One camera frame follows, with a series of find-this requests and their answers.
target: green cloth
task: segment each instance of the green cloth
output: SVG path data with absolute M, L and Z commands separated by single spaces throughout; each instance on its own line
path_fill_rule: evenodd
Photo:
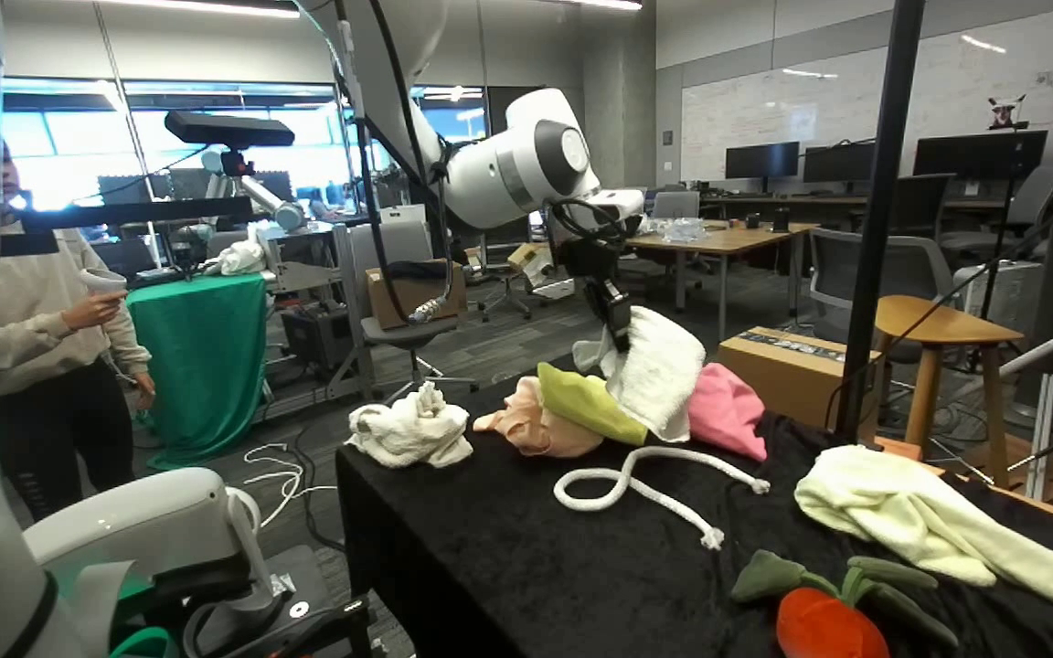
M 780 598 L 790 587 L 822 587 L 829 596 L 837 592 L 826 576 L 812 575 L 809 568 L 782 560 L 766 549 L 758 549 L 743 568 L 731 598 L 739 602 Z
M 127 296 L 136 337 L 149 346 L 158 407 L 152 468 L 196 463 L 237 443 L 262 402 L 268 286 L 243 279 L 187 279 Z
M 647 435 L 638 421 L 621 412 L 621 407 L 609 399 L 599 375 L 581 375 L 581 374 L 567 374 L 567 369 L 542 360 L 538 390 L 547 412 L 592 435 L 628 443 L 628 444 L 638 444 Z

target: crumpled fabric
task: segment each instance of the crumpled fabric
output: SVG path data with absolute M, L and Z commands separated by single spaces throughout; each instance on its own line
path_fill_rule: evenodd
M 687 421 L 694 426 L 694 443 L 721 444 L 749 460 L 766 460 L 766 443 L 758 435 L 761 416 L 765 402 L 726 365 L 710 360 L 699 374 L 699 386 L 687 399 Z
M 647 440 L 647 426 L 634 424 L 634 416 L 621 412 L 621 407 L 609 399 L 599 375 L 581 375 L 542 360 L 538 390 L 542 407 L 575 426 L 628 444 L 638 444 Z
M 203 258 L 202 271 L 215 271 L 223 279 L 262 271 L 262 248 L 257 242 L 235 242 L 220 256 Z
M 861 444 L 822 451 L 794 499 L 814 522 L 889 543 L 907 563 L 964 582 L 1015 582 L 1053 598 L 1053 549 L 972 509 L 931 468 Z
M 554 460 L 586 457 L 603 443 L 599 435 L 547 412 L 542 407 L 538 375 L 519 375 L 514 390 L 504 399 L 504 408 L 480 416 L 476 430 L 497 430 L 522 457 L 554 457 Z
M 369 453 L 385 468 L 410 468 L 415 460 L 449 468 L 476 453 L 464 440 L 464 421 L 469 408 L 449 407 L 447 396 L 424 379 L 391 407 L 369 402 L 348 412 L 348 444 Z
M 704 346 L 650 308 L 633 308 L 628 351 L 605 341 L 570 346 L 578 369 L 599 365 L 605 390 L 661 443 L 687 443 L 687 396 L 699 386 Z

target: black table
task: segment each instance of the black table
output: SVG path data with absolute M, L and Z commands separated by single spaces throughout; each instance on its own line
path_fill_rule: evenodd
M 726 587 L 758 549 L 840 576 L 847 555 L 877 551 L 804 520 L 790 490 L 812 468 L 814 435 L 765 421 L 771 460 L 749 468 L 775 482 L 766 497 L 699 463 L 647 463 L 643 477 L 726 542 L 699 543 L 699 530 L 626 494 L 614 513 L 578 516 L 554 503 L 553 482 L 575 463 L 519 460 L 499 440 L 480 435 L 476 457 L 436 470 L 387 470 L 354 451 L 337 453 L 352 587 L 381 592 L 415 655 L 775 655 L 775 602 L 733 607 Z M 621 463 L 603 444 L 581 463 Z M 998 503 L 1001 522 L 1053 542 L 1053 520 Z M 1029 592 L 944 582 L 925 609 L 959 627 L 964 655 L 1053 655 L 1053 607 Z M 882 624 L 890 655 L 931 655 L 900 624 Z

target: yellow cloth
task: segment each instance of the yellow cloth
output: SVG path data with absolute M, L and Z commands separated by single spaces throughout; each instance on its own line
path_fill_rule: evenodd
M 597 430 L 614 443 L 638 444 L 647 426 L 621 412 L 599 375 L 561 374 L 547 360 L 538 365 L 542 407 L 575 426 Z

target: stool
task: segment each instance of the stool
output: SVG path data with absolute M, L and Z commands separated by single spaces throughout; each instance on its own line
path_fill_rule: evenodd
M 982 320 L 977 313 L 934 308 L 920 296 L 882 296 L 877 299 L 877 334 L 889 341 L 907 341 L 920 346 L 914 402 L 907 408 L 901 440 L 925 451 L 931 408 L 934 408 L 934 379 L 938 379 L 938 351 L 944 346 L 977 346 L 982 356 L 982 399 L 988 399 L 988 443 L 989 443 L 989 477 L 1004 486 L 1004 408 L 1001 408 L 1001 379 L 998 379 L 998 346 L 1021 341 L 1021 334 Z

